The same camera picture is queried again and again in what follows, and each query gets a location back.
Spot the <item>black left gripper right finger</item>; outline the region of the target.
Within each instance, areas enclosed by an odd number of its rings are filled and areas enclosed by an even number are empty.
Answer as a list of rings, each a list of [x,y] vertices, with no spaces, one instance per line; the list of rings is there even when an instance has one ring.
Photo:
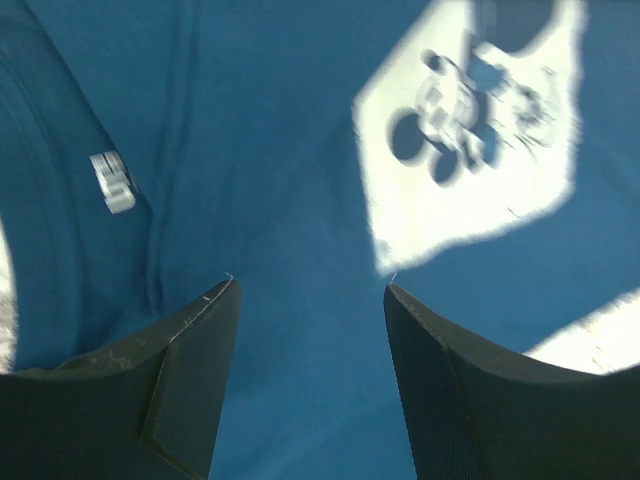
[[[395,284],[384,313],[419,478],[638,477],[637,367],[596,375],[530,358]]]

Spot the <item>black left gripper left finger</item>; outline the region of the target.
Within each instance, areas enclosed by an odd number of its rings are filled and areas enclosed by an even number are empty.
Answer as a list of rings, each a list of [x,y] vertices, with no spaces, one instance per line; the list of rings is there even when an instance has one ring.
[[[2,477],[207,478],[241,299],[227,280],[113,344],[3,376]]]

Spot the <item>blue printed t-shirt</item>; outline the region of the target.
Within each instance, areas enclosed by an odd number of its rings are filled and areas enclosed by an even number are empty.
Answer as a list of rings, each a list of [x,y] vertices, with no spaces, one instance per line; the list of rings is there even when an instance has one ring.
[[[5,1],[1,218],[178,212],[565,220],[613,243],[567,266],[586,316],[639,290],[635,1]],[[421,479],[389,345],[374,366],[243,377],[242,293],[205,479]]]

